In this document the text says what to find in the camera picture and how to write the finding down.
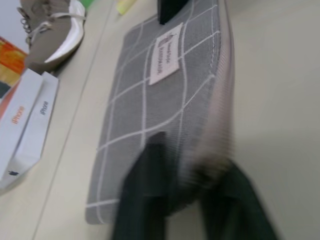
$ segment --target sneaker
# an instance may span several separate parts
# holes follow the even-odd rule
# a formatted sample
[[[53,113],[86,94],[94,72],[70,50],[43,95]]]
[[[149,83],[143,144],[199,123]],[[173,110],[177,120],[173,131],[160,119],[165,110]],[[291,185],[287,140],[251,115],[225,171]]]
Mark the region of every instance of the sneaker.
[[[20,0],[18,11],[28,33],[25,68],[51,72],[79,46],[84,36],[85,7],[78,0]]]

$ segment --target fabric label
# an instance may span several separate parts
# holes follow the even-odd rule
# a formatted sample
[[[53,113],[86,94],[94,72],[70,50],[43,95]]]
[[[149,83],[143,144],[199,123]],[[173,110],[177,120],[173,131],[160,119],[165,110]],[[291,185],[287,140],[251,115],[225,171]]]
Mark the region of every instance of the fabric label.
[[[179,69],[179,36],[183,23],[156,39],[149,85],[153,85]]]

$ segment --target white table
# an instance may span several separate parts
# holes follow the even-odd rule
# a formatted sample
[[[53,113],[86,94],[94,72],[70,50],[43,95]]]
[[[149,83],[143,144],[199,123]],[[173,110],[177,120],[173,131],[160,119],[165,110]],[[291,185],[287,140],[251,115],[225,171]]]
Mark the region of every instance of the white table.
[[[1,240],[106,240],[85,203],[114,69],[125,33],[154,15],[137,0],[118,16],[95,0],[86,35],[60,73],[42,160],[0,196]],[[235,160],[254,180],[285,239],[320,236],[320,2],[230,0],[235,40]],[[170,239],[202,237],[195,206],[173,217]]]

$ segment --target gray fabric pouch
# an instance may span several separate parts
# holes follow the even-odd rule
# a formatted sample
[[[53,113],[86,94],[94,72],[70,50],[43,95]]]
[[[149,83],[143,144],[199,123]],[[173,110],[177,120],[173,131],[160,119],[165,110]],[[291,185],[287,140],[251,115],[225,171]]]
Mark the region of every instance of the gray fabric pouch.
[[[149,85],[156,39],[181,23],[179,69]],[[87,222],[113,221],[124,177],[146,139],[158,132],[166,132],[181,189],[214,184],[231,166],[233,87],[233,39],[225,0],[190,0],[166,25],[152,17],[132,28],[105,114]]]

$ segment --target green object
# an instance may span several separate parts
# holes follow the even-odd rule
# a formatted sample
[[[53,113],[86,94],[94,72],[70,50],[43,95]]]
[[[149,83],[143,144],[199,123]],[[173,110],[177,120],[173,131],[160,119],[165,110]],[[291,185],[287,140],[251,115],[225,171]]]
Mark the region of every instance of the green object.
[[[87,9],[94,0],[81,0],[83,6]]]

